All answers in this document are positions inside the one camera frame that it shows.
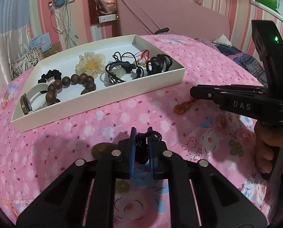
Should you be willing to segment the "person right hand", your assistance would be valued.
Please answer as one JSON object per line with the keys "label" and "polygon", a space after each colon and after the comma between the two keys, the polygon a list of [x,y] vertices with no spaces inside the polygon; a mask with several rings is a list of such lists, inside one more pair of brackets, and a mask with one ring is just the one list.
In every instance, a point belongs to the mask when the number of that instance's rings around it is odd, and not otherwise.
{"label": "person right hand", "polygon": [[257,121],[255,132],[255,161],[261,173],[272,171],[273,147],[283,148],[283,128],[271,128]]}

